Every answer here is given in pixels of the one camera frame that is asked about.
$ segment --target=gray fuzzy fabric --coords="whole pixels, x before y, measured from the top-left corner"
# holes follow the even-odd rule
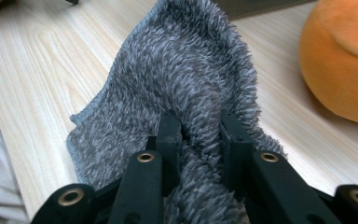
[[[79,182],[100,189],[120,178],[132,153],[173,109],[181,181],[165,204],[166,223],[242,223],[246,211],[222,185],[220,113],[235,113],[257,149],[282,153],[258,126],[256,72],[235,28],[208,0],[160,0],[123,43],[103,89],[67,139]]]

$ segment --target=wood grain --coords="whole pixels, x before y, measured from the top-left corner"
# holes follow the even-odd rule
[[[0,127],[28,215],[76,182],[65,139],[115,56],[156,0],[23,0],[0,9]],[[358,124],[324,109],[304,84],[297,49],[313,3],[233,23],[259,74],[261,125],[313,187],[358,184]]]

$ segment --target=light wood surface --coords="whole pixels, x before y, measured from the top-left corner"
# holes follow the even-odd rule
[[[0,9],[0,127],[30,218],[76,182],[65,139],[156,0],[19,0]],[[314,3],[233,23],[258,71],[261,125],[313,187],[358,184],[358,124],[327,111],[301,78],[300,31]]]

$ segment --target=orange plush toy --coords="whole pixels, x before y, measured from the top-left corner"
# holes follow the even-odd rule
[[[302,32],[300,66],[324,106],[358,122],[358,0],[319,0]]]

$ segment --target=gray cloth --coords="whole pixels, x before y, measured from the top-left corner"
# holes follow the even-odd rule
[[[208,0],[160,0],[123,43],[103,89],[79,114],[67,146],[78,180],[100,189],[173,109],[189,136],[166,223],[242,223],[246,211],[221,181],[219,123],[235,113],[257,149],[282,153],[258,126],[256,71],[235,28]]]

